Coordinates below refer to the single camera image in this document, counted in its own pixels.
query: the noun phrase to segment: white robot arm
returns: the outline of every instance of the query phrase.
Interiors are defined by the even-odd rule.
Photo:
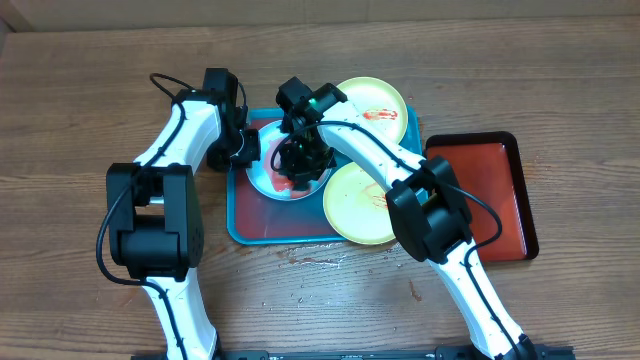
[[[161,359],[209,360],[218,344],[198,285],[204,227],[193,174],[205,154],[217,171],[259,159],[257,131],[246,129],[246,103],[235,107],[238,86],[226,69],[207,69],[202,90],[172,97],[171,116],[153,145],[133,164],[113,164],[107,172],[111,256],[152,300],[167,339]],[[164,216],[136,214],[136,206],[149,204],[163,204]]]
[[[281,175],[294,182],[308,180],[308,177],[297,177],[298,159],[322,158],[327,151],[323,148],[325,144],[329,152],[335,149],[352,159],[384,189],[396,238],[409,254],[419,261],[428,260],[438,273],[460,309],[476,349],[490,359],[535,358],[533,345],[505,310],[477,252],[471,250],[476,244],[468,228],[471,215],[462,195],[455,194],[460,211],[451,209],[452,204],[446,200],[444,205],[438,204],[443,202],[445,194],[436,192],[427,202],[417,200],[415,192],[436,184],[427,174],[417,175],[423,168],[433,170],[429,168],[432,164],[389,141],[370,126],[346,95],[331,84],[312,93],[294,77],[280,87],[276,101],[286,114],[283,129],[291,133],[283,141],[289,142],[280,150],[281,166],[277,170]],[[324,144],[314,141],[315,134]],[[439,168],[438,171],[448,168],[450,185],[459,187],[446,161],[441,159],[433,166]],[[309,170],[314,169],[303,170],[309,174],[312,173]]]
[[[360,115],[360,112],[350,101],[338,102],[326,110],[320,123],[323,121],[345,121],[367,130],[399,159],[416,170],[420,169],[420,162],[425,160],[422,156],[389,141],[376,128],[369,125],[369,122]],[[354,131],[346,126],[334,125],[319,126],[318,132],[328,146],[352,159],[371,175],[385,193],[391,190],[396,180],[405,180],[411,175],[408,170],[398,167],[389,155],[360,131]],[[485,356],[494,359],[500,354],[507,354],[512,346],[506,336],[501,333],[496,322],[492,320],[491,314],[480,299],[480,294],[474,288],[463,265],[465,254],[473,246],[475,246],[473,239],[469,243],[461,242],[447,254],[447,261],[444,264],[432,260],[427,261],[440,275],[458,309],[460,309],[469,328],[473,345]],[[524,333],[500,302],[476,251],[471,253],[469,262],[472,264],[471,271],[480,285],[482,293],[507,329],[508,336],[517,342]]]

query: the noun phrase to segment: food residue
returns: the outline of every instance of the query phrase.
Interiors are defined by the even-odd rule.
[[[249,254],[252,254],[253,250],[251,250],[251,248],[249,248],[248,246],[236,246],[235,252],[237,254],[240,254],[241,256],[247,256]]]
[[[216,248],[214,249],[214,254],[216,255],[220,255],[223,254],[227,251],[227,247],[224,244],[220,244],[218,246],[216,246]]]
[[[417,302],[422,301],[422,296],[420,296],[416,291],[416,288],[413,287],[413,281],[411,280],[409,280],[409,288],[411,289],[411,296],[413,296],[413,298],[416,299]]]
[[[388,209],[384,191],[377,183],[374,182],[373,184],[365,187],[363,192],[369,197],[369,199],[371,199],[373,206],[380,209]]]
[[[395,120],[398,118],[398,112],[389,109],[373,109],[365,111],[362,116],[364,116],[365,119],[371,121]]]

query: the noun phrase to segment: black motor joint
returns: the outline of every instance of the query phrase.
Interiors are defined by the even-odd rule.
[[[248,108],[236,106],[238,78],[227,69],[207,69],[202,93],[208,103],[218,106],[220,136],[207,149],[207,165],[215,171],[250,167],[260,160],[258,130],[247,129]]]
[[[471,211],[451,165],[442,157],[422,160],[420,169],[396,180],[385,194],[391,227],[400,245],[418,261],[444,264],[459,242],[471,241]],[[423,203],[419,191],[431,194]]]
[[[322,140],[317,127],[301,129],[320,122],[324,112],[347,96],[333,84],[325,84],[316,91],[297,77],[278,88],[276,103],[284,111],[280,130],[283,133],[300,132],[280,149],[278,173],[293,182],[294,190],[306,190],[309,181],[318,180],[327,168],[335,167],[333,148]]]
[[[126,186],[109,224],[113,261],[126,266],[132,279],[148,276],[183,281],[202,258],[204,226],[193,172],[189,165],[143,168],[115,163],[107,171],[107,203],[111,208]],[[137,214],[136,208],[163,197],[164,214]]]

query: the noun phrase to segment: yellow plate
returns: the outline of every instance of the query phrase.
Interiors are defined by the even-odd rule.
[[[346,239],[376,245],[395,239],[384,191],[356,163],[338,169],[323,196],[329,224]]]
[[[371,125],[399,144],[407,132],[409,114],[400,93],[386,82],[358,77],[338,85]]]

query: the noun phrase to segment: plate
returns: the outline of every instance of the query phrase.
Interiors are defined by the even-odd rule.
[[[338,85],[371,125],[399,144],[407,132],[409,114],[402,96],[393,86],[372,77],[357,77]]]
[[[318,181],[310,181],[306,191],[293,191],[293,182],[271,169],[271,156],[276,146],[287,136],[280,132],[282,120],[274,121],[258,130],[260,137],[260,160],[247,168],[247,177],[251,185],[266,197],[281,201],[303,199],[318,191],[329,179],[331,169],[322,173]],[[275,166],[280,165],[280,155],[276,155]]]
[[[356,163],[329,179],[323,206],[331,227],[348,240],[376,245],[395,239],[384,190]]]

